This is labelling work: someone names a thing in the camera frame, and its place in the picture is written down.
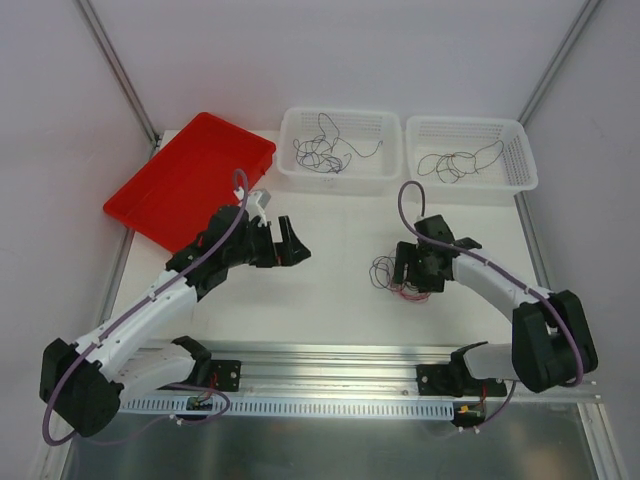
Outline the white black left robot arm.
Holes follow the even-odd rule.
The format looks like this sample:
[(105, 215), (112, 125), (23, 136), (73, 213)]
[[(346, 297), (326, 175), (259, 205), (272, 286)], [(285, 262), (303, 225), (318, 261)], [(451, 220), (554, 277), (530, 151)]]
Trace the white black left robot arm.
[(289, 218), (281, 216), (278, 222), (282, 238), (274, 241), (262, 210), (219, 208), (127, 310), (73, 342), (52, 341), (43, 352), (39, 386), (46, 404), (45, 442), (59, 446), (69, 440), (52, 437), (52, 415), (61, 417), (73, 435), (92, 437), (124, 404), (156, 389), (212, 389), (211, 354), (189, 336), (144, 357), (136, 353), (161, 327), (191, 315), (200, 300), (226, 281), (232, 268), (292, 267), (309, 259), (311, 252), (294, 233)]

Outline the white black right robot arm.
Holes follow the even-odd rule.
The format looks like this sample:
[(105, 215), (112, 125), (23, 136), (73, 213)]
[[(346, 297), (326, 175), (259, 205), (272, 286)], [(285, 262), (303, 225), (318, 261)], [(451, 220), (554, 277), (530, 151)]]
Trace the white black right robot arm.
[(483, 298), (511, 324), (507, 344), (481, 341), (450, 355), (440, 389), (469, 395), (484, 380), (510, 380), (534, 393), (573, 387), (595, 371), (599, 358), (579, 297), (529, 286), (500, 266), (470, 237), (455, 238), (440, 215), (412, 227), (413, 243), (395, 248), (392, 281), (424, 294), (441, 293), (448, 282)]

